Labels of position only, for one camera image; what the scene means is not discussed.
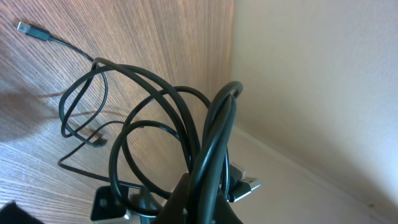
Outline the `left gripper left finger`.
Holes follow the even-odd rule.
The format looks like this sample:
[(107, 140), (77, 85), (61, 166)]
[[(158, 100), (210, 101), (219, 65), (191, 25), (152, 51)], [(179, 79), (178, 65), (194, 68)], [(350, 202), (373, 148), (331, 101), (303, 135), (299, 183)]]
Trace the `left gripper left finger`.
[(0, 221), (1, 224), (44, 224), (44, 222), (21, 209), (15, 201), (11, 201), (1, 208)]

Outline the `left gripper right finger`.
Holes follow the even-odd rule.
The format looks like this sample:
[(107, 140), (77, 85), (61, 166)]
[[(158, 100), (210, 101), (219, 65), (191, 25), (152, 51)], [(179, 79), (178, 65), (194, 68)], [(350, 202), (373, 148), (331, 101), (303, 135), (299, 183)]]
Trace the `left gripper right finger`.
[[(177, 186), (174, 188), (171, 196), (165, 206), (160, 210), (152, 223), (197, 223), (196, 220), (190, 220), (189, 213), (186, 209), (188, 198), (188, 182), (189, 174), (182, 175)], [(234, 213), (229, 203), (226, 201), (222, 192), (216, 196), (215, 208), (213, 210), (213, 218), (211, 224), (243, 224), (242, 221)]]

